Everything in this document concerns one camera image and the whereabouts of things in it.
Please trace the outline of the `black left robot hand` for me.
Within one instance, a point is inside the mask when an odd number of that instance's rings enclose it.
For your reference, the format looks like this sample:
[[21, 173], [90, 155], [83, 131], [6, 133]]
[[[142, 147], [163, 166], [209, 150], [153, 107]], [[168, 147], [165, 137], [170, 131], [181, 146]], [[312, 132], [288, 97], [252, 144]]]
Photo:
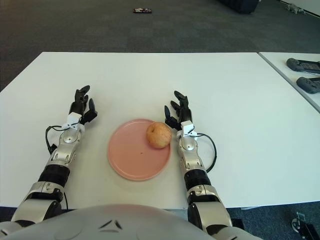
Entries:
[[70, 106], [66, 123], [61, 127], [63, 130], [79, 130], [98, 116], [94, 100], [88, 96], [89, 90], [90, 86], [86, 85], [75, 91], [74, 101]]

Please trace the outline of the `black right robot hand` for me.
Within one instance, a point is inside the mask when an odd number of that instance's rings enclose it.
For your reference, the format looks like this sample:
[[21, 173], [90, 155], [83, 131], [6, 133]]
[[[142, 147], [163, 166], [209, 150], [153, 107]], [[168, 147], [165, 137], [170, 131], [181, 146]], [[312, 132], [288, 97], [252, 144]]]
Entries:
[[172, 129], [182, 131], [183, 137], [196, 137], [198, 134], [195, 132], [195, 125], [193, 124], [192, 111], [189, 108], [188, 97], [177, 90], [174, 91], [174, 95], [178, 99], [179, 103], [171, 100], [170, 104], [175, 110], [177, 119], [171, 116], [169, 108], [165, 105], [165, 123]]

